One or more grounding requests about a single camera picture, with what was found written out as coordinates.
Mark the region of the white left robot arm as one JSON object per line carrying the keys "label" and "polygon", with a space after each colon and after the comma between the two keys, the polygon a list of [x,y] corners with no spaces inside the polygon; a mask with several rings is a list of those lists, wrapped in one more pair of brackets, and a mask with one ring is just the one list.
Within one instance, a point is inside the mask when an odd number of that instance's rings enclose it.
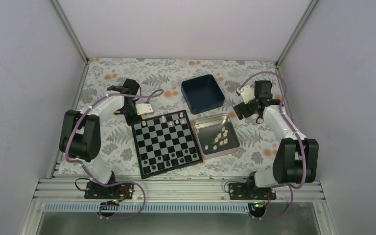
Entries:
{"label": "white left robot arm", "polygon": [[122,86],[110,86],[107,94],[80,111],[68,110],[63,119],[59,148],[69,163],[78,163],[90,180],[98,184],[97,192],[111,198],[117,191],[113,172],[98,155],[101,149],[101,124],[115,111],[123,115],[128,126],[142,118],[135,98],[140,89],[136,80],[126,79]]}

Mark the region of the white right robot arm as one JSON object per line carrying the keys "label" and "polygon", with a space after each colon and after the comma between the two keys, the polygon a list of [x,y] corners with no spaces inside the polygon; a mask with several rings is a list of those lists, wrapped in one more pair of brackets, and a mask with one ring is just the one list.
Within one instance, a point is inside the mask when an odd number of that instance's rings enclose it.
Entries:
{"label": "white right robot arm", "polygon": [[245,191],[249,198],[258,199],[272,188],[290,186],[300,189],[316,177],[319,144],[309,139],[292,122],[283,107],[283,101],[273,98],[270,81],[257,81],[236,90],[243,102],[234,106],[239,118],[257,114],[257,124],[266,123],[280,141],[271,168],[252,172],[246,180]]}

